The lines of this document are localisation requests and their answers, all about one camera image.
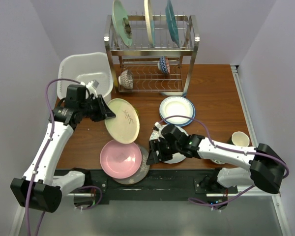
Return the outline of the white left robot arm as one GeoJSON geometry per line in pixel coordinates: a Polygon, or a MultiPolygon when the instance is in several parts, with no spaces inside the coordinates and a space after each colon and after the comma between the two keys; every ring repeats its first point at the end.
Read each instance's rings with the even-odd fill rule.
{"type": "Polygon", "coordinates": [[[69,85],[66,97],[50,110],[43,142],[29,168],[21,178],[14,178],[10,188],[20,206],[55,212],[62,197],[74,190],[87,193],[92,187],[91,172],[73,168],[54,179],[63,149],[83,118],[93,122],[115,118],[94,82],[69,85]]]}

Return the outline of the grey reindeer snowflake plate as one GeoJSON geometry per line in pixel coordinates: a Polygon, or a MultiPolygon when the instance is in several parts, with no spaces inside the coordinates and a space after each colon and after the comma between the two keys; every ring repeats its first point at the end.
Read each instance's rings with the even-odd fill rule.
{"type": "Polygon", "coordinates": [[[117,183],[124,184],[124,185],[135,184],[143,180],[145,176],[148,174],[149,168],[150,168],[150,166],[146,164],[146,161],[148,159],[148,151],[142,145],[137,144],[137,146],[139,147],[142,154],[142,162],[139,169],[137,170],[135,174],[133,174],[130,177],[123,178],[123,179],[113,178],[113,180],[116,181],[117,183]]]}

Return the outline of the pink plate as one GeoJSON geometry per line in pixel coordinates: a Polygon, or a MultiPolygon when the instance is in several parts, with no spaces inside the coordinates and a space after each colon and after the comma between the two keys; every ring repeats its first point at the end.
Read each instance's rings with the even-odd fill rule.
{"type": "Polygon", "coordinates": [[[140,168],[142,154],[135,143],[121,144],[109,141],[101,150],[100,165],[110,177],[124,179],[134,175],[140,168]]]}

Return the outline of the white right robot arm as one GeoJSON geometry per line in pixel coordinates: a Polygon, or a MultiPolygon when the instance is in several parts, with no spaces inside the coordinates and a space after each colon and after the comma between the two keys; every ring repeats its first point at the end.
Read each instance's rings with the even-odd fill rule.
{"type": "Polygon", "coordinates": [[[209,181],[214,193],[221,193],[234,185],[254,185],[267,193],[277,194],[288,172],[286,163],[266,144],[240,147],[212,141],[202,135],[189,135],[173,124],[155,125],[149,140],[146,164],[171,160],[174,154],[233,165],[232,169],[220,169],[217,176],[209,181]]]}

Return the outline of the green plate with branch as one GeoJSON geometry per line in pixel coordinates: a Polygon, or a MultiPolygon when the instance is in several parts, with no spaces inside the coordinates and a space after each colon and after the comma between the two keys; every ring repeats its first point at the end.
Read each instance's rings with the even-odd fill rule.
{"type": "Polygon", "coordinates": [[[140,131],[140,121],[135,108],[121,98],[112,99],[108,108],[116,115],[105,120],[105,126],[113,139],[122,144],[134,142],[140,131]]]}

